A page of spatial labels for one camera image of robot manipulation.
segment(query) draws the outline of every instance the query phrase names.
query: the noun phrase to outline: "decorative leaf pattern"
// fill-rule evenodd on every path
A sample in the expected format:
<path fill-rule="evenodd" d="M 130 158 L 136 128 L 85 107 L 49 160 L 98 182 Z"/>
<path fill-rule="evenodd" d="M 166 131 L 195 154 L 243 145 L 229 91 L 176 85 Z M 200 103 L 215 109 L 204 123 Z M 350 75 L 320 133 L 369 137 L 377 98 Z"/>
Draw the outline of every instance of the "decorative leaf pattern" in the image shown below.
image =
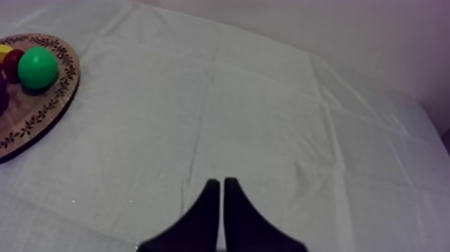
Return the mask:
<path fill-rule="evenodd" d="M 64 72 L 55 85 L 58 87 L 53 92 L 53 98 L 48 101 L 48 103 L 44 104 L 42 108 L 37 112 L 37 114 L 32 115 L 27 121 L 25 121 L 23 127 L 18 132 L 11 132 L 7 137 L 3 140 L 0 140 L 0 149 L 7 149 L 9 145 L 14 143 L 15 139 L 23 138 L 26 135 L 31 135 L 31 130 L 34 129 L 36 125 L 42 123 L 43 119 L 46 118 L 46 115 L 49 111 L 55 109 L 60 102 L 59 98 L 67 95 L 70 86 L 70 80 L 73 80 L 77 69 L 74 67 L 74 59 L 69 55 L 67 48 L 60 44 L 60 41 L 57 39 L 50 38 L 40 38 L 29 35 L 20 35 L 10 38 L 5 38 L 0 40 L 0 44 L 11 45 L 16 42 L 29 42 L 33 45 L 43 46 L 47 49 L 51 50 L 57 59 L 59 59 L 59 63 L 64 67 Z"/>

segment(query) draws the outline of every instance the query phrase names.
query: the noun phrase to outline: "white tablecloth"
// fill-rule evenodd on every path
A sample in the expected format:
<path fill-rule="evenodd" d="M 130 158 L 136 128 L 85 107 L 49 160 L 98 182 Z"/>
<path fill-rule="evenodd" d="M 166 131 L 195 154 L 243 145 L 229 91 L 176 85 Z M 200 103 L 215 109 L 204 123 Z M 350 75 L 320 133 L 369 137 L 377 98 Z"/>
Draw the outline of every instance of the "white tablecloth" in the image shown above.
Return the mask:
<path fill-rule="evenodd" d="M 450 250 L 450 159 L 413 102 L 220 23 L 50 2 L 12 3 L 0 36 L 65 39 L 82 79 L 54 129 L 0 165 L 0 251 L 133 251 L 225 176 L 311 252 Z"/>

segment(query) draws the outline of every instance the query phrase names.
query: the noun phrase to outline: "round wooden plate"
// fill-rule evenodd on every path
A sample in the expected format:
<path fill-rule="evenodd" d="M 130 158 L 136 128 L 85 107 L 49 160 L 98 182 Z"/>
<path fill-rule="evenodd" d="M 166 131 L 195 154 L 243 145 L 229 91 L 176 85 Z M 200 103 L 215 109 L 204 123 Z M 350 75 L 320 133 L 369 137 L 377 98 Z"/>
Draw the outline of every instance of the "round wooden plate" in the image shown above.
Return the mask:
<path fill-rule="evenodd" d="M 80 61 L 66 42 L 50 35 L 15 35 L 1 39 L 0 44 L 25 52 L 43 46 L 54 54 L 59 64 L 58 79 L 42 94 L 28 95 L 20 83 L 8 84 L 9 106 L 0 116 L 1 161 L 40 138 L 62 116 L 78 87 Z"/>

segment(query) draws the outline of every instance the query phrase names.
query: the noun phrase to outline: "toy ball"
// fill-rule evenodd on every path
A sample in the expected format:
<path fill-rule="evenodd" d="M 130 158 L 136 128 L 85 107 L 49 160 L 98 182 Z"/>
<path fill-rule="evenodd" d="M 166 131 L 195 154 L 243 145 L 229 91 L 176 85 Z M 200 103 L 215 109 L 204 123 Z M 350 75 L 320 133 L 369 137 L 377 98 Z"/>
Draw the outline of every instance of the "toy ball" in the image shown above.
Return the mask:
<path fill-rule="evenodd" d="M 19 61 L 23 54 L 24 52 L 22 50 L 14 49 L 9 51 L 3 59 L 3 71 L 9 82 L 19 82 L 17 68 L 19 67 Z"/>
<path fill-rule="evenodd" d="M 48 87 L 58 75 L 58 61 L 47 49 L 36 46 L 22 56 L 17 68 L 24 87 L 39 90 Z"/>
<path fill-rule="evenodd" d="M 8 52 L 12 51 L 11 46 L 8 45 L 0 45 L 0 63 L 3 62 L 3 59 L 5 58 L 6 54 L 8 54 Z"/>

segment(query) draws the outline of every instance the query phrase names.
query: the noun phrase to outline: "white wall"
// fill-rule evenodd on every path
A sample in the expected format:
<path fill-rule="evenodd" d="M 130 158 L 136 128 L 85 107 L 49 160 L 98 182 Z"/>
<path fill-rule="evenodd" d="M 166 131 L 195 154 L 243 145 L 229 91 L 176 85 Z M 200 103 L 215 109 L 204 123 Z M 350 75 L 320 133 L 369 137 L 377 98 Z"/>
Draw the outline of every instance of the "white wall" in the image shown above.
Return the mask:
<path fill-rule="evenodd" d="M 136 0 L 229 23 L 349 64 L 450 128 L 448 0 Z"/>

